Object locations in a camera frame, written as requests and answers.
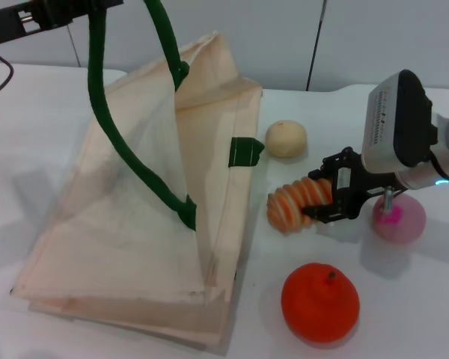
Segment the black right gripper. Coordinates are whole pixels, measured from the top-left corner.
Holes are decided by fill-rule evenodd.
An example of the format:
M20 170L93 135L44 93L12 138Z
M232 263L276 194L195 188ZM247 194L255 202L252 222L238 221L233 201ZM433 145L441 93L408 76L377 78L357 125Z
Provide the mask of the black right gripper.
M386 189L406 190L394 173L368 172L361 155L351 147L324 158L321 167L309 172L308 177L332 179L332 204L302 208L303 215L324 224L357 218L364 203L383 195Z

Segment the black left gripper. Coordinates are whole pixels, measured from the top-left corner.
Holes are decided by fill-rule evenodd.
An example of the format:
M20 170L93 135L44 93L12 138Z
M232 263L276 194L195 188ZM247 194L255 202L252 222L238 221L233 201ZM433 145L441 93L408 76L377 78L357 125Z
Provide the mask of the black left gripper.
M19 12L31 13L40 28L60 28L75 18L122 5L123 0L32 0L0 9L0 44L26 37Z

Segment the striped orange bread loaf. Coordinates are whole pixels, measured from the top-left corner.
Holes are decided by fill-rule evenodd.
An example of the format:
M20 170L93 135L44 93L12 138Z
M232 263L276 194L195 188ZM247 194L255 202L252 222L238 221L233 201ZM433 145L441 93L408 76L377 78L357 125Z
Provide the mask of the striped orange bread loaf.
M302 177L268 194L266 216L271 226L280 233L295 233L316 222L303 213L304 208L331 203L332 181L330 179L313 180Z

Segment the white handbag with green handle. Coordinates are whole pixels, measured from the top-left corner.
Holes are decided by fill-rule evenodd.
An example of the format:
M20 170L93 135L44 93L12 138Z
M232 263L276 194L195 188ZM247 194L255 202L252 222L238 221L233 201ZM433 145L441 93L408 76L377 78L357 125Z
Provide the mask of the white handbag with green handle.
M32 310L213 345L226 326L248 211L261 86L219 33L103 84L106 9L89 15L94 118L11 295Z

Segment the round beige bun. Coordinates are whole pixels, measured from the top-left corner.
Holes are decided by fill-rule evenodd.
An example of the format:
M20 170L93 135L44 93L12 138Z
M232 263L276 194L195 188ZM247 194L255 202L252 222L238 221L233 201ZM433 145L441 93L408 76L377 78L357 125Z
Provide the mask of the round beige bun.
M295 158L307 148L307 132L304 126L293 120L273 123L265 134L265 147L270 156Z

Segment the round pink bun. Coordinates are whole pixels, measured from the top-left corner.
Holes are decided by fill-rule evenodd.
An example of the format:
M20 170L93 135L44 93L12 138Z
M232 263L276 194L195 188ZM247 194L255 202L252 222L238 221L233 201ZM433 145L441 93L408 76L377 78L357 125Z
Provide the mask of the round pink bun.
M372 228L382 239L396 244L408 244L424 231L427 214L421 203L407 194L397 196L389 213L382 211L383 197L373 206Z

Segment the orange fruit with stem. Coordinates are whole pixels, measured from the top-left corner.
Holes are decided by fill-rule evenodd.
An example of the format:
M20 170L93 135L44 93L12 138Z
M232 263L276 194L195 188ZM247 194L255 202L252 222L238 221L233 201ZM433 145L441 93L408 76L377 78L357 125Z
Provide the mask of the orange fruit with stem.
M312 343L344 339L357 325L360 307L352 281L329 264L298 267L281 290L284 321L297 337Z

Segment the thin dark background pole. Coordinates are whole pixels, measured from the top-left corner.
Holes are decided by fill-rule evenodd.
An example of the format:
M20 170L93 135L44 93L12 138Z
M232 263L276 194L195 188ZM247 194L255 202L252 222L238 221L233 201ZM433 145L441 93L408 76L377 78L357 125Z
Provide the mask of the thin dark background pole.
M320 35L321 35L322 27L323 27L323 22L324 22L324 18L325 18L325 14L326 14L327 4L328 4L328 0L322 0L320 20L319 20L319 23L317 26L317 33L316 33L316 37L315 37L315 41L314 41L314 48L313 48L313 52L312 52L312 56L311 56L311 62L310 62L310 67L309 67L309 71L308 71L308 78L307 78L307 82L306 82L305 91L309 91L310 86L311 86L311 80L312 80L312 75L313 75L313 71L314 71L314 65L315 65L317 50L318 50L318 46L319 46L319 42L320 42Z

